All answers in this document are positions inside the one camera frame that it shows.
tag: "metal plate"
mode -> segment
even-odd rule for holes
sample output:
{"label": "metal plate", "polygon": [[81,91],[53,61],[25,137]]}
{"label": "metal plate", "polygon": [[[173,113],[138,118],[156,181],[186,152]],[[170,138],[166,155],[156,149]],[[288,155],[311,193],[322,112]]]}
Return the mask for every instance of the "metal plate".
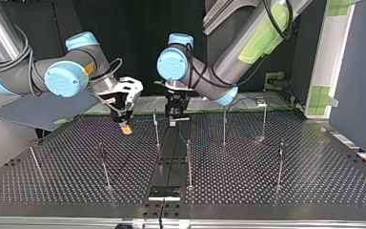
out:
{"label": "metal plate", "polygon": [[[263,113],[228,114],[225,147],[222,114],[193,114],[191,122],[169,129],[159,121],[159,152],[150,116],[135,118],[131,136],[121,135],[109,117],[78,118],[36,149],[44,181],[29,152],[0,169],[0,217],[366,221],[361,157],[293,112],[268,113],[261,141],[262,120]],[[288,153],[277,189],[282,137]],[[193,191],[182,163],[189,138]],[[95,154],[99,140],[110,152],[110,193]],[[182,187],[181,200],[148,201],[159,185]]]}
{"label": "metal plate", "polygon": [[[161,118],[158,124],[160,139],[164,139],[167,121]],[[118,124],[108,116],[78,118],[35,150],[42,176],[30,152],[4,166],[0,176],[0,205],[9,203],[22,206],[27,214],[50,216],[57,216],[61,211],[29,210],[47,205],[54,209],[96,206],[91,210],[101,212],[97,207],[110,207],[105,216],[114,216],[114,209],[109,209],[121,206],[121,216],[141,217],[139,208],[149,193],[158,149],[151,116],[136,117],[132,130],[131,135],[123,135]],[[106,189],[106,177],[96,154],[99,141],[104,142],[108,152],[106,165],[111,191]],[[14,209],[9,212],[10,215],[19,213]]]}
{"label": "metal plate", "polygon": [[[192,115],[189,219],[366,219],[366,163],[292,112]],[[281,138],[288,153],[277,188]]]}

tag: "gray wall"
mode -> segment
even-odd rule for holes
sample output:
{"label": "gray wall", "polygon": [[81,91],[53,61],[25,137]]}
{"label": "gray wall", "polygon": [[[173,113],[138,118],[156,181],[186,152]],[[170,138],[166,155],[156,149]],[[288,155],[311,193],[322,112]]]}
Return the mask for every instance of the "gray wall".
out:
{"label": "gray wall", "polygon": [[330,124],[366,151],[366,0],[356,3]]}

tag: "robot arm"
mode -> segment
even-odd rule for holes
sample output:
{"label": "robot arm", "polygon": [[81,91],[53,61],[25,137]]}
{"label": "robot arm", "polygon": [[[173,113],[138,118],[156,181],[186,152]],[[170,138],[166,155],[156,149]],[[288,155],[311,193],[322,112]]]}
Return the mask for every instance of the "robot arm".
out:
{"label": "robot arm", "polygon": [[69,38],[66,46],[68,53],[64,57],[35,61],[27,36],[13,26],[0,6],[0,94],[38,96],[50,91],[73,97],[90,88],[112,108],[114,121],[126,126],[142,84],[129,77],[114,77],[121,61],[112,70],[91,32]]}
{"label": "robot arm", "polygon": [[213,66],[207,66],[192,56],[193,38],[187,34],[173,33],[168,47],[157,61],[159,74],[168,82],[179,81],[188,89],[195,90],[220,106],[230,105],[238,92],[237,84],[252,65],[257,69],[265,54],[270,54],[283,40],[266,11],[271,2],[270,13],[283,30],[289,18],[295,19],[312,0],[262,0],[249,16],[241,32],[232,41]]}

